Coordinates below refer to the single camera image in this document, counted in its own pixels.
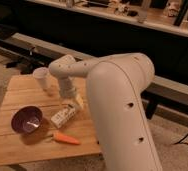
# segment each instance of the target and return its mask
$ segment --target cup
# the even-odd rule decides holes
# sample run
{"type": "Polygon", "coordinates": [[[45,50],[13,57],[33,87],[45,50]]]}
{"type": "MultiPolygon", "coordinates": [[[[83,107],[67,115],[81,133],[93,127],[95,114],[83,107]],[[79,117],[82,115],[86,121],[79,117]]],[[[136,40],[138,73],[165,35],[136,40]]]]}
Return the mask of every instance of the cup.
{"type": "Polygon", "coordinates": [[[37,80],[43,90],[49,88],[48,75],[49,71],[46,67],[40,67],[33,71],[33,77],[37,80]]]}

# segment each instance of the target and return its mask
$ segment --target orange carrot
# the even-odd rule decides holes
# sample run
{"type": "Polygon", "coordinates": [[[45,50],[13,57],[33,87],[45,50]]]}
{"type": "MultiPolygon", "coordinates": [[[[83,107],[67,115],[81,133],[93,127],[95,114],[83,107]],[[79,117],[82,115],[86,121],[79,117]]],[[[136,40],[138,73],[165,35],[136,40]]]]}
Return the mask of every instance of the orange carrot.
{"type": "Polygon", "coordinates": [[[69,143],[69,144],[75,144],[75,145],[80,145],[81,143],[79,142],[79,140],[70,137],[68,135],[65,135],[63,133],[61,133],[60,131],[56,131],[53,133],[53,138],[56,141],[60,141],[60,142],[65,142],[65,143],[69,143]]]}

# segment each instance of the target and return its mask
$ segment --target purple bowl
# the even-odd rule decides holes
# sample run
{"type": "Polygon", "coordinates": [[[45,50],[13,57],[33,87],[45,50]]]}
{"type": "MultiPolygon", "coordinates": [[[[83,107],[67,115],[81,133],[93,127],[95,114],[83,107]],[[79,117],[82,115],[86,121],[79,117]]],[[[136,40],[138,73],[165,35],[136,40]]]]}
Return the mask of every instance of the purple bowl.
{"type": "Polygon", "coordinates": [[[35,106],[20,109],[12,118],[12,129],[20,134],[35,131],[42,121],[42,111],[35,106]]]}

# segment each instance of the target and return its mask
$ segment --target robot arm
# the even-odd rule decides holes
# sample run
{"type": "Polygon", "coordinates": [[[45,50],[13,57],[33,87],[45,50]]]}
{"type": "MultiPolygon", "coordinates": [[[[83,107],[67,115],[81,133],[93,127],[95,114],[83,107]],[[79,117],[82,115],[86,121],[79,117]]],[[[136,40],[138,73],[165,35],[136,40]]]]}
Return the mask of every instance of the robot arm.
{"type": "Polygon", "coordinates": [[[140,93],[150,84],[154,67],[140,53],[76,62],[66,55],[49,65],[60,95],[75,97],[70,76],[87,77],[88,105],[109,171],[161,171],[140,93]]]}

